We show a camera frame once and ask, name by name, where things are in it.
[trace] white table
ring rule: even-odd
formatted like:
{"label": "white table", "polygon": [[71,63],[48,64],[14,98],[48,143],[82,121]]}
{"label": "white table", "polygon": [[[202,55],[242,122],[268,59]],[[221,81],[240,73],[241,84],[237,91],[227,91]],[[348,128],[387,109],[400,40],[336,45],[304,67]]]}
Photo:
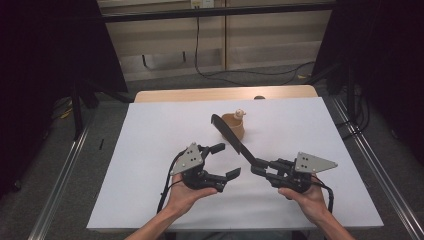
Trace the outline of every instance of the white table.
{"label": "white table", "polygon": [[[337,168],[318,174],[334,191],[336,218],[348,228],[382,226],[328,110],[316,93],[313,96],[313,88],[304,88],[312,93],[307,98],[295,94],[295,98],[276,99],[278,96],[269,94],[275,91],[285,95],[294,89],[178,90],[182,94],[177,94],[178,101],[166,99],[170,95],[159,91],[165,96],[162,101],[152,102],[148,100],[151,97],[144,96],[144,102],[131,104],[87,228],[110,232],[144,225],[156,213],[172,159],[191,142],[203,146],[226,143],[226,150],[208,156],[205,169],[224,175],[241,167],[241,175],[230,181],[223,193],[198,201],[190,212],[170,226],[170,231],[314,228],[294,201],[286,200],[267,180],[252,174],[249,163],[237,155],[210,124],[212,114],[222,115],[238,108],[247,112],[243,143],[255,157],[268,161],[294,160],[298,151],[303,151],[337,162]],[[244,95],[229,95],[242,96],[242,99],[261,95],[267,100],[211,100],[207,97],[208,93],[219,95],[221,90],[227,95],[228,91],[245,91]],[[197,97],[190,94],[199,91]]]}

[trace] finger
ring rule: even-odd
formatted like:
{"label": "finger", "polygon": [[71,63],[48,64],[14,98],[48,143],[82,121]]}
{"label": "finger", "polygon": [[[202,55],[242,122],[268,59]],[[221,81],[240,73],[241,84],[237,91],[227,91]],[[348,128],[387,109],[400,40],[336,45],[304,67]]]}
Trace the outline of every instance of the finger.
{"label": "finger", "polygon": [[172,176],[172,183],[178,182],[178,181],[180,181],[182,179],[183,179],[183,177],[182,177],[181,173],[177,173],[174,176]]}
{"label": "finger", "polygon": [[285,196],[286,198],[293,199],[296,202],[300,201],[303,197],[302,194],[295,192],[289,188],[279,188],[278,193]]}

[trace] gray floor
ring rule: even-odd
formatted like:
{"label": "gray floor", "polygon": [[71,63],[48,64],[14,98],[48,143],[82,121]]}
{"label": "gray floor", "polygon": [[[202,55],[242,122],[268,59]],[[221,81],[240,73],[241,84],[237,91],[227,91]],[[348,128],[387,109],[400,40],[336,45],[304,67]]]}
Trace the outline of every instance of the gray floor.
{"label": "gray floor", "polygon": [[[254,70],[283,72],[292,68],[293,66],[275,66]],[[307,76],[311,69],[312,65],[307,65],[296,75]],[[219,78],[257,86],[280,85],[290,80],[292,75],[227,73],[220,75]],[[303,81],[296,77],[292,84],[300,84]],[[184,75],[128,82],[130,90],[128,95],[134,96],[140,90],[231,86],[237,84],[205,79],[199,75]],[[342,122],[331,97],[325,91],[325,82],[320,82],[316,89],[319,95],[324,97],[334,122]],[[122,239],[128,235],[100,234],[85,229],[127,110],[126,104],[116,102],[107,96],[99,95],[99,98],[101,103],[96,110],[84,110],[86,119],[88,116],[93,116],[93,124],[72,169],[45,239]],[[0,239],[28,239],[73,144],[73,131],[72,116],[55,120],[50,135],[22,179],[22,190],[10,193],[1,199]],[[340,132],[341,136],[347,134],[345,127],[340,128]],[[420,194],[424,188],[423,166],[415,160],[407,146],[392,137],[390,126],[374,108],[371,108],[371,122],[364,135],[414,215],[423,222],[424,199]],[[411,239],[354,139],[349,138],[345,143],[385,224],[378,229],[351,230],[352,234],[358,239]],[[308,234],[309,239],[322,239],[318,231],[311,231]]]}

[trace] aluminum rail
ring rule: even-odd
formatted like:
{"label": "aluminum rail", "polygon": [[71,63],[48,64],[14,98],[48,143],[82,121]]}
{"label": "aluminum rail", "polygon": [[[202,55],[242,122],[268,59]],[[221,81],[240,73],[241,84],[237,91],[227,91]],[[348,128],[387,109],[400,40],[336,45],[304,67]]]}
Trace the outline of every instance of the aluminum rail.
{"label": "aluminum rail", "polygon": [[66,184],[68,179],[71,176],[72,169],[75,166],[75,163],[78,159],[78,156],[81,152],[81,149],[84,145],[85,139],[88,134],[88,130],[92,125],[95,112],[92,110],[89,114],[87,125],[85,126],[83,132],[80,134],[79,138],[74,141],[71,150],[66,158],[65,164],[62,168],[62,171],[59,174],[59,177],[54,185],[50,196],[43,207],[40,215],[38,216],[37,222],[35,223],[28,240],[43,240],[50,228],[50,224],[53,221],[56,210],[59,207],[60,200],[65,191]]}

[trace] human hand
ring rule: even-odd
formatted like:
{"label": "human hand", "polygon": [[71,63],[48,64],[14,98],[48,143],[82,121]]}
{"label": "human hand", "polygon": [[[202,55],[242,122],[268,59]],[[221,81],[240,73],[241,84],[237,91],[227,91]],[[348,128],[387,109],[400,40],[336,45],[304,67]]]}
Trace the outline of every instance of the human hand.
{"label": "human hand", "polygon": [[[311,181],[317,182],[318,180],[311,177]],[[278,193],[296,201],[302,209],[303,214],[305,214],[306,218],[313,224],[317,224],[319,221],[323,220],[329,213],[325,205],[324,195],[319,186],[311,185],[304,193],[298,193],[289,188],[279,188]]]}
{"label": "human hand", "polygon": [[200,198],[204,198],[218,192],[215,188],[203,188],[199,190],[188,188],[184,182],[182,182],[181,173],[172,177],[172,184],[171,194],[169,195],[169,200],[165,208],[174,212],[177,217],[181,217],[187,213],[194,203]]}

